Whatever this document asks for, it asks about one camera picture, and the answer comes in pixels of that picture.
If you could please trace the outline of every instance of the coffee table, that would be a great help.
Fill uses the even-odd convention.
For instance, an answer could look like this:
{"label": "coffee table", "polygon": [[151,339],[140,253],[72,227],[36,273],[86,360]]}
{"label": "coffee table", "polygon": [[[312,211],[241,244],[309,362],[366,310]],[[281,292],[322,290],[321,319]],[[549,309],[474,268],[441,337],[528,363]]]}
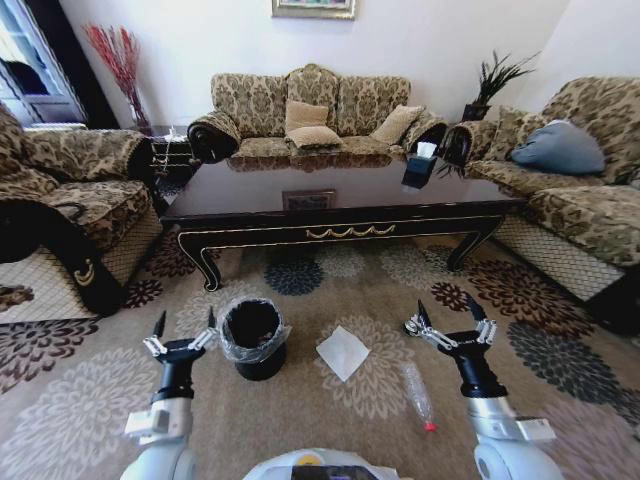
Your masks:
{"label": "coffee table", "polygon": [[[207,251],[220,248],[466,233],[448,259],[448,268],[459,270],[465,256],[525,202],[495,183],[465,178],[441,159],[422,176],[407,174],[403,157],[344,166],[322,157],[300,166],[286,159],[262,167],[234,160],[205,164],[161,221],[180,227],[180,248],[214,291],[221,276]],[[285,209],[283,192],[298,198],[303,192],[297,204],[311,209]]]}

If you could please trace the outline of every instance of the plastic bottle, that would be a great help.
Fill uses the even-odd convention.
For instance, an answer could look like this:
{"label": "plastic bottle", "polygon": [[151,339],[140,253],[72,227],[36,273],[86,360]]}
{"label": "plastic bottle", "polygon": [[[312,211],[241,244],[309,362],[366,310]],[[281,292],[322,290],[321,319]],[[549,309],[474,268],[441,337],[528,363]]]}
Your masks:
{"label": "plastic bottle", "polygon": [[407,362],[401,366],[404,385],[407,391],[407,398],[416,409],[423,428],[427,432],[435,432],[436,425],[433,423],[433,407],[431,399],[424,386],[418,367],[413,362]]}

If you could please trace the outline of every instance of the sofa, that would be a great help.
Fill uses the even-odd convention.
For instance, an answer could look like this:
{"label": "sofa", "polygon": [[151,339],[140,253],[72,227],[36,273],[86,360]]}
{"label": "sofa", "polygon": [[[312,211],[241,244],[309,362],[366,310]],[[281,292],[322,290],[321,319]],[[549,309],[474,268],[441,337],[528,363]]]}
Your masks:
{"label": "sofa", "polygon": [[0,324],[115,312],[161,232],[154,192],[142,134],[25,132],[0,104]]}
{"label": "sofa", "polygon": [[[425,110],[397,145],[369,137],[396,106],[407,104],[410,91],[409,80],[402,77],[339,76],[315,64],[285,76],[216,74],[211,79],[214,111],[191,123],[188,136],[200,160],[229,159],[245,171],[301,165],[318,156],[330,158],[334,166],[380,162],[415,151],[418,141],[439,144],[446,132],[444,120]],[[329,107],[327,126],[344,145],[297,149],[287,142],[288,100]]]}
{"label": "sofa", "polygon": [[[640,78],[578,78],[564,85],[541,114],[547,120],[569,119],[591,134],[605,155],[605,170],[568,176],[511,161],[510,150],[542,126],[531,119],[517,125],[518,138],[515,132],[500,136],[503,145],[495,145],[496,122],[460,123],[449,134],[459,140],[452,148],[464,157],[467,174],[528,198],[526,208],[509,215],[495,238],[586,302],[603,325],[637,332]],[[507,155],[487,159],[492,146]]]}

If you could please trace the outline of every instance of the sofa base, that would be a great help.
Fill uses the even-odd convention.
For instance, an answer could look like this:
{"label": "sofa base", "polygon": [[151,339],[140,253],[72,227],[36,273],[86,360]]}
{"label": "sofa base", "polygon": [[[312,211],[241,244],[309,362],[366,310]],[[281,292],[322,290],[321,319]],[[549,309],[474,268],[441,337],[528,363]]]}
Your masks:
{"label": "sofa base", "polygon": [[[126,285],[136,266],[162,227],[153,208],[109,252],[102,262],[121,285]],[[77,287],[60,260],[40,247],[29,257],[14,263],[0,264],[0,278],[5,285],[30,289],[26,300],[0,313],[0,324],[91,318],[97,315],[82,302]]]}
{"label": "sofa base", "polygon": [[625,275],[518,215],[507,215],[494,238],[585,302]]}
{"label": "sofa base", "polygon": [[621,335],[640,332],[640,271],[604,263],[518,215],[507,215],[493,237],[584,301],[604,328]]}

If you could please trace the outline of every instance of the picture frame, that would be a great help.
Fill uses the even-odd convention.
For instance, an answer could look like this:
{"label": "picture frame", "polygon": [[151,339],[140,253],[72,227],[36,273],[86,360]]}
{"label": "picture frame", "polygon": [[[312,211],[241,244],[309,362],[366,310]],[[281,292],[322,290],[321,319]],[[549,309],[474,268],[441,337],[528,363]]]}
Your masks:
{"label": "picture frame", "polygon": [[271,0],[271,16],[354,20],[356,0]]}
{"label": "picture frame", "polygon": [[335,204],[335,190],[282,192],[283,210],[327,210]]}

